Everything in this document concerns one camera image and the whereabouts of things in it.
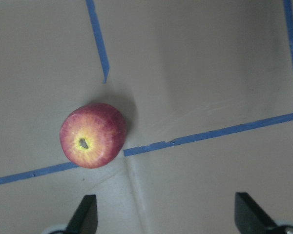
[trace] apple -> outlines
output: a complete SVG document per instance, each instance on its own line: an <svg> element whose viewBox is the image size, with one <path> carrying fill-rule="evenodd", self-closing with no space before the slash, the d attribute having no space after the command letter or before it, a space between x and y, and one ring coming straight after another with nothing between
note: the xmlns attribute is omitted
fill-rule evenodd
<svg viewBox="0 0 293 234"><path fill-rule="evenodd" d="M73 111L60 130L65 156L85 168L98 168L112 161L126 138L122 114L106 103L93 103Z"/></svg>

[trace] apple stem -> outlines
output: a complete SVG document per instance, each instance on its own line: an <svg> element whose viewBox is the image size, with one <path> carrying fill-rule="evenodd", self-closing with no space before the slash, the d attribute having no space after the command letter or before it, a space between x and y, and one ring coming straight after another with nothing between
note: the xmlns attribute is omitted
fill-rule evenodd
<svg viewBox="0 0 293 234"><path fill-rule="evenodd" d="M79 145L82 146L82 147L84 147L85 149L88 149L87 142L86 142L86 140L84 138L81 138L79 140Z"/></svg>

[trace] apple skin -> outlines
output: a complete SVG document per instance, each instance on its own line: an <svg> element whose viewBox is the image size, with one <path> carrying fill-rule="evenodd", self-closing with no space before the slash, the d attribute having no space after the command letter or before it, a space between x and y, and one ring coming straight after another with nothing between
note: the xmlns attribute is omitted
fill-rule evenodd
<svg viewBox="0 0 293 234"><path fill-rule="evenodd" d="M126 122L106 103L93 103L72 112L60 130L65 156L85 168L98 168L112 161L124 145Z"/></svg>

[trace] metal bolt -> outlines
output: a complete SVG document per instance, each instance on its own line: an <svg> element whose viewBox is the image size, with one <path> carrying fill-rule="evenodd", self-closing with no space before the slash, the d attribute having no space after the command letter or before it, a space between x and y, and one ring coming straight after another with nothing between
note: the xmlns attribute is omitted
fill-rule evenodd
<svg viewBox="0 0 293 234"><path fill-rule="evenodd" d="M286 234L293 234L293 228L287 227L287 228L285 229L285 233L286 233Z"/></svg>

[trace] black object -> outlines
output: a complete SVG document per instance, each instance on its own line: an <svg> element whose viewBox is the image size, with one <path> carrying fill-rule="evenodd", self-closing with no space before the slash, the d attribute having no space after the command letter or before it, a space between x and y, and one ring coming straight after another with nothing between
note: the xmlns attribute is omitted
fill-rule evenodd
<svg viewBox="0 0 293 234"><path fill-rule="evenodd" d="M80 202L73 217L63 231L50 234L95 234L98 227L97 199L95 195L86 195Z"/></svg>
<svg viewBox="0 0 293 234"><path fill-rule="evenodd" d="M235 194L234 221L241 234L293 234L293 226L278 226L248 193Z"/></svg>

